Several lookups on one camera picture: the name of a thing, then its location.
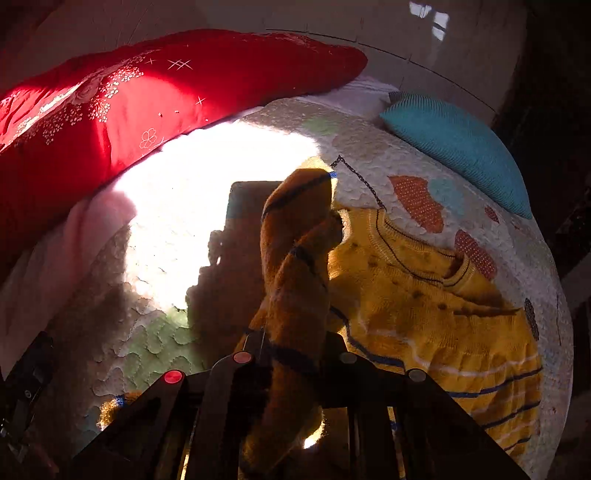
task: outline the red light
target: red light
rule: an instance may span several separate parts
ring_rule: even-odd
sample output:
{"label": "red light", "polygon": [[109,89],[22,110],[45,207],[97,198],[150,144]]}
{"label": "red light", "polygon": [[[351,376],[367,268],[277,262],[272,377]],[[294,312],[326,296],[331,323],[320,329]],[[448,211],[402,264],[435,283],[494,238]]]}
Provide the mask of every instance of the red light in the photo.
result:
{"label": "red light", "polygon": [[248,352],[238,352],[234,354],[234,361],[237,364],[247,364],[252,360],[252,355]]}
{"label": "red light", "polygon": [[166,383],[174,384],[178,383],[183,379],[183,373],[179,370],[171,370],[164,374],[164,381]]}

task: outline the wall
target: wall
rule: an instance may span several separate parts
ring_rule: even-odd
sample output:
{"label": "wall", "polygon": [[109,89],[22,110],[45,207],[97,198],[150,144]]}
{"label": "wall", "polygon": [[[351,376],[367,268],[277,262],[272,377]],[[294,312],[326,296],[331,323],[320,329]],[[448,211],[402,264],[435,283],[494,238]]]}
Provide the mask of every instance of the wall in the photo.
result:
{"label": "wall", "polygon": [[13,42],[0,90],[73,56],[175,31],[287,30],[357,46],[368,56],[367,74],[490,124],[511,85],[525,18],[510,0],[66,0],[30,38]]}

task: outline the gray button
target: gray button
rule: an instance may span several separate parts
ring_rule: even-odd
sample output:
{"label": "gray button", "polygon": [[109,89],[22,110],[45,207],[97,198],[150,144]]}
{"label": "gray button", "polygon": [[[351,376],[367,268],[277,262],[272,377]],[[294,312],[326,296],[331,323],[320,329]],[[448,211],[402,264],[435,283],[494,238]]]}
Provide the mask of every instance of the gray button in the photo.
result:
{"label": "gray button", "polygon": [[351,352],[343,352],[339,355],[339,360],[347,365],[353,365],[357,361],[357,355]]}
{"label": "gray button", "polygon": [[410,372],[408,372],[408,377],[413,382],[420,383],[425,381],[427,374],[419,368],[413,368]]}

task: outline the orange polka dot patch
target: orange polka dot patch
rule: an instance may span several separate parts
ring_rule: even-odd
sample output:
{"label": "orange polka dot patch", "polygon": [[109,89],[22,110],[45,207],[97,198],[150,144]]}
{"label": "orange polka dot patch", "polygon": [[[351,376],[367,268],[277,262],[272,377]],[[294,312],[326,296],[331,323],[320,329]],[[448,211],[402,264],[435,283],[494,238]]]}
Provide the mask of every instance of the orange polka dot patch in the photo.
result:
{"label": "orange polka dot patch", "polygon": [[413,220],[429,233],[443,232],[443,207],[427,190],[427,181],[419,177],[388,177],[398,200]]}
{"label": "orange polka dot patch", "polygon": [[496,212],[488,205],[484,207],[484,211],[489,219],[491,219],[493,222],[500,223],[499,218],[496,215]]}
{"label": "orange polka dot patch", "polygon": [[464,230],[458,230],[454,245],[456,250],[467,255],[480,273],[488,278],[488,280],[496,277],[495,261],[468,233]]}

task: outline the red pillow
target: red pillow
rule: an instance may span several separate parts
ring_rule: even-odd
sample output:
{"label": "red pillow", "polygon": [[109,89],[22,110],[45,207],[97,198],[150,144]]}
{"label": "red pillow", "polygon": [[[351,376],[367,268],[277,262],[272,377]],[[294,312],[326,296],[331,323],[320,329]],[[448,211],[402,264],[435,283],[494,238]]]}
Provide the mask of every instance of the red pillow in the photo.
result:
{"label": "red pillow", "polygon": [[196,30],[71,59],[24,82],[0,102],[0,260],[163,142],[339,87],[366,62],[355,48],[300,35]]}

